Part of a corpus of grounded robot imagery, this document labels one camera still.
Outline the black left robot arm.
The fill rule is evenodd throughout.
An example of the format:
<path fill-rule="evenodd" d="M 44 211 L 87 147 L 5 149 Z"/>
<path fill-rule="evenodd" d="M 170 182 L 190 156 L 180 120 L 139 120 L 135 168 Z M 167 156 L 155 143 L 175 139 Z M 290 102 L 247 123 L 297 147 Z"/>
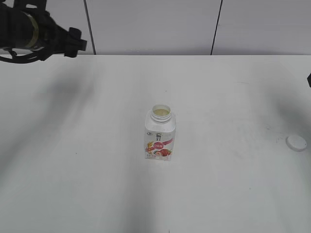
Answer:
<path fill-rule="evenodd" d="M 29 64 L 45 61 L 54 54 L 75 58 L 85 51 L 82 32 L 60 27 L 46 10 L 45 0 L 16 0 L 9 7 L 0 2 L 0 48 L 11 57 L 2 62 Z"/>

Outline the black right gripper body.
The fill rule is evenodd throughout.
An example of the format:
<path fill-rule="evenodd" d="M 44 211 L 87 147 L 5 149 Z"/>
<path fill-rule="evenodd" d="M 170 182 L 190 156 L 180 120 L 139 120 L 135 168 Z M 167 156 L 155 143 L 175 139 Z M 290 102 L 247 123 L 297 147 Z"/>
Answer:
<path fill-rule="evenodd" d="M 307 77 L 308 85 L 311 88 L 311 74 Z"/>

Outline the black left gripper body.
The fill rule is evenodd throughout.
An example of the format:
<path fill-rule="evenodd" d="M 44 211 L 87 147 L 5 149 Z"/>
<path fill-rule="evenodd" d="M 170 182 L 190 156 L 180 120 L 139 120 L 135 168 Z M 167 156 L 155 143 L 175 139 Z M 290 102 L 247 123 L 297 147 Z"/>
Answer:
<path fill-rule="evenodd" d="M 36 60 L 45 61 L 54 54 L 75 58 L 79 51 L 85 51 L 87 41 L 82 39 L 82 32 L 70 27 L 60 27 L 50 13 L 43 7 L 36 9 L 37 40 Z"/>

